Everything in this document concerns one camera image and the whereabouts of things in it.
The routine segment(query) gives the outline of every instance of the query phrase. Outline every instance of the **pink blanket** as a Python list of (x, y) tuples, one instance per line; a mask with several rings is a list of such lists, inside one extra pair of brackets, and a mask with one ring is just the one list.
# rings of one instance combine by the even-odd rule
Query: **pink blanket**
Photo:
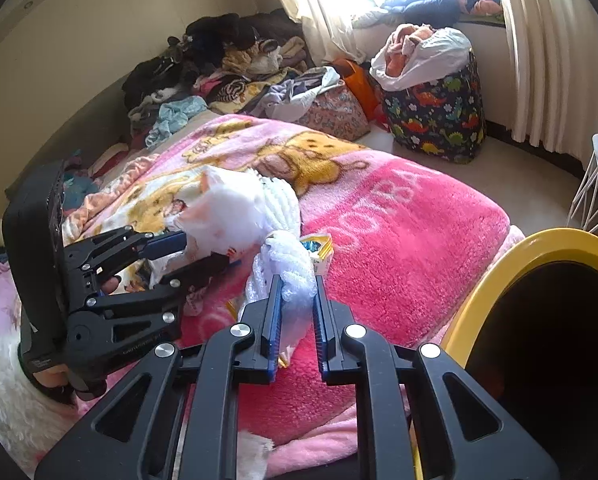
[[(88, 218), (81, 220), (83, 234), (123, 225), (128, 219), (124, 203), (144, 200), (141, 193), (150, 182), (167, 177), (181, 183), (203, 164), (256, 168), (288, 180), (300, 197), (302, 233), (333, 236), (329, 297), (347, 303), (357, 321), (404, 346), (450, 319), (509, 229), (501, 208), (445, 174), (294, 124), (223, 116), (164, 152), (95, 218), (96, 209), (77, 211), (78, 218)], [(156, 200), (154, 191), (148, 199)], [(169, 209), (163, 200), (158, 197), (157, 215)], [(179, 199), (172, 192), (167, 200)], [(136, 209), (152, 211), (152, 202), (144, 206)], [(244, 261), (213, 282), (201, 314), (184, 320), (183, 344), (197, 344), (233, 322), (226, 302), (242, 292), (249, 272)], [(239, 424), (281, 445), (353, 403), (352, 388), (321, 383), (310, 333), (274, 384), (242, 387)]]

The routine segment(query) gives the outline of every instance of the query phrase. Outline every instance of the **white fluffy fabric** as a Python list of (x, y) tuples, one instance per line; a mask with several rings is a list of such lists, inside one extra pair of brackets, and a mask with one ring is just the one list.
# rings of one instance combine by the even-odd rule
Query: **white fluffy fabric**
[(260, 182), (264, 189), (268, 236), (252, 262), (252, 274), (246, 282), (246, 299), (238, 319), (243, 316), (247, 304), (268, 297), (272, 277), (279, 274), (283, 280), (284, 300), (280, 355), (288, 363), (312, 324), (312, 300), (317, 293), (317, 282), (310, 253), (299, 241), (301, 213), (294, 190), (278, 178), (263, 176)]
[(32, 476), (38, 460), (77, 420), (76, 408), (35, 389), (16, 355), (18, 332), (0, 337), (0, 442), (18, 466)]
[(237, 480), (263, 480), (268, 469), (272, 440), (239, 431), (237, 435)]

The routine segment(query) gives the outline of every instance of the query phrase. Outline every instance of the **white curtain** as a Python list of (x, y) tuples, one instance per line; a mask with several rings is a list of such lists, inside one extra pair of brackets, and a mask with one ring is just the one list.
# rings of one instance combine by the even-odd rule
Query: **white curtain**
[(365, 59), (354, 42), (351, 12), (345, 0), (281, 0), (288, 16), (303, 25), (310, 55), (316, 64), (348, 57)]
[(516, 78), (512, 138), (587, 163), (598, 132), (598, 15), (588, 0), (503, 0)]

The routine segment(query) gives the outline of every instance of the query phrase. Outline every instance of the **orange bag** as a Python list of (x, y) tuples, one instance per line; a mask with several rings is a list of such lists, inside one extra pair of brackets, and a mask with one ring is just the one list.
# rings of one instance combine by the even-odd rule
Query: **orange bag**
[(379, 105), (374, 91), (365, 77), (364, 69), (354, 61), (340, 58), (332, 62), (332, 66), (343, 78), (350, 91), (357, 98), (365, 116), (369, 121), (374, 118), (374, 110)]

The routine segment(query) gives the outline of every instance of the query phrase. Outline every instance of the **yellow rim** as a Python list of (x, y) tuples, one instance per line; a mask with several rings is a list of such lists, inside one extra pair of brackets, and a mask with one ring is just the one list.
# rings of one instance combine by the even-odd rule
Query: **yellow rim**
[[(465, 368), (486, 317), (498, 298), (519, 278), (550, 262), (577, 262), (598, 271), (598, 237), (578, 229), (541, 231), (508, 251), (466, 298), (441, 342), (442, 348)], [(414, 446), (416, 477), (423, 479)]]

